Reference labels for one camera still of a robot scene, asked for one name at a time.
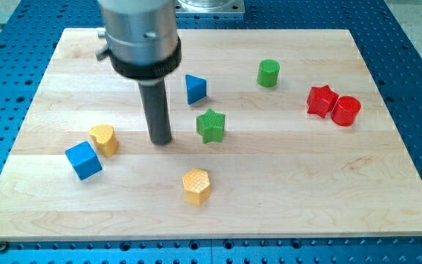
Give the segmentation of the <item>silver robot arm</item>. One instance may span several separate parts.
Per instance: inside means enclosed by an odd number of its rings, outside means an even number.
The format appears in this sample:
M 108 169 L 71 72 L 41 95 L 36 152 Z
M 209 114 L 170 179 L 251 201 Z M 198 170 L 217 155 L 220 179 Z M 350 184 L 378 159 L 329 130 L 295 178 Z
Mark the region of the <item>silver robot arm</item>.
M 98 0 L 106 46 L 97 60 L 109 58 L 113 69 L 138 82 L 150 140 L 172 140 L 164 78 L 181 62 L 181 39 L 173 0 Z

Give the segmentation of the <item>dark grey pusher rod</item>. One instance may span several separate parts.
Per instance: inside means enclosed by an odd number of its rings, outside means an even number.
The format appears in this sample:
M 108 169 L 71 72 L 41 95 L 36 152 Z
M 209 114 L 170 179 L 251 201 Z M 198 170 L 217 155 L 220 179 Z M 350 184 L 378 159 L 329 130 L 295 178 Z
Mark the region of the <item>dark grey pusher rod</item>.
M 140 81 L 138 87 L 151 142 L 168 144 L 172 135 L 164 79 Z

